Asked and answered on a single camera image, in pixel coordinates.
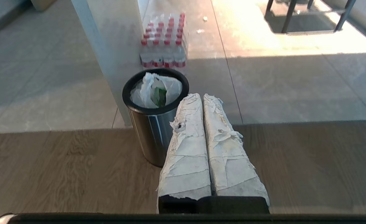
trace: white plastic bag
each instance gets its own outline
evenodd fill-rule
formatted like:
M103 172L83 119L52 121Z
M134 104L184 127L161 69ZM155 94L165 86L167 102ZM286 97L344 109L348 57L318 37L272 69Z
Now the white plastic bag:
M176 78L147 72L142 82L138 83L136 88L131 91L130 100L144 108L159 108L159 90L163 91L162 93L166 91L165 105L163 102L161 103L166 106L179 97L182 83Z

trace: trash can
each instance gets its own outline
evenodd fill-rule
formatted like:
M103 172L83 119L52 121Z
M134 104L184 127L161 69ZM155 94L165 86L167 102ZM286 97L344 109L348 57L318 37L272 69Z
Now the trash can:
M132 102L130 93L146 72L173 77L182 83L182 92L172 103L161 108L143 108ZM134 75L122 90L122 99L129 109L130 119L137 134L144 157L153 165L163 167L173 130L169 122L174 121L177 106L189 93L189 82L180 72L167 69L148 69Z

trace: wooden floor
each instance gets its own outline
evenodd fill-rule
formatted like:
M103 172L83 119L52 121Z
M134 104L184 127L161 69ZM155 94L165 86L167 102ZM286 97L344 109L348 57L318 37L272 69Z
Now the wooden floor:
M366 121L236 130L272 213L366 213ZM154 213L159 172L131 129L0 134L0 215Z

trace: tile floor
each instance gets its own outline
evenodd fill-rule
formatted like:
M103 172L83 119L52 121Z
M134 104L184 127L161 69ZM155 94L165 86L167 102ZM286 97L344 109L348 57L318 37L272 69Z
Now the tile floor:
M144 24L186 12L182 72L191 92L224 101L233 124L366 119L366 36L348 22L314 32L337 14L295 16L291 33L278 34L288 9L281 1L266 17L267 0L138 2ZM328 9L321 0L314 7ZM0 132L123 127L69 0L30 9L0 32Z

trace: paper-wrapped object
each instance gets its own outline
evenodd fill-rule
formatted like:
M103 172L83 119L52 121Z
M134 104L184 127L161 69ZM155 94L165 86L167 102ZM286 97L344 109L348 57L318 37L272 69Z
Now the paper-wrapped object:
M207 135L212 192L218 196L258 196L270 205L266 188L248 159L219 98L204 95L204 126Z
M198 93L180 102L171 126L173 136L159 177L158 197L198 200L210 196L203 104Z

